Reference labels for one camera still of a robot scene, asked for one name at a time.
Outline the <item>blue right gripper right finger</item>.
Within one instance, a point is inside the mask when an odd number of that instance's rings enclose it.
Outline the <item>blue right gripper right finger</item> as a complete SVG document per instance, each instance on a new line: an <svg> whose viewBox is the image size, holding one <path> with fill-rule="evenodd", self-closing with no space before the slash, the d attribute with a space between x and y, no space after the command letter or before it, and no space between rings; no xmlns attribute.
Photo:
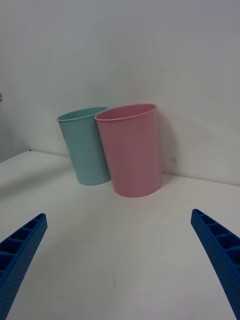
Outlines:
<svg viewBox="0 0 240 320"><path fill-rule="evenodd" d="M236 319L240 319L240 238L198 209L192 210L190 224L212 264Z"/></svg>

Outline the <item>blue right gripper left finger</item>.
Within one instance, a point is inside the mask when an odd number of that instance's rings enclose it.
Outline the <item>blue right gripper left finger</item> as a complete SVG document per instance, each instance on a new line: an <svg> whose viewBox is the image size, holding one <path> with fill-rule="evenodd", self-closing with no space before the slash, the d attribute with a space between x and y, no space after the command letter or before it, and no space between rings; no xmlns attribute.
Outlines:
<svg viewBox="0 0 240 320"><path fill-rule="evenodd" d="M40 213L0 243L0 319L7 318L47 228Z"/></svg>

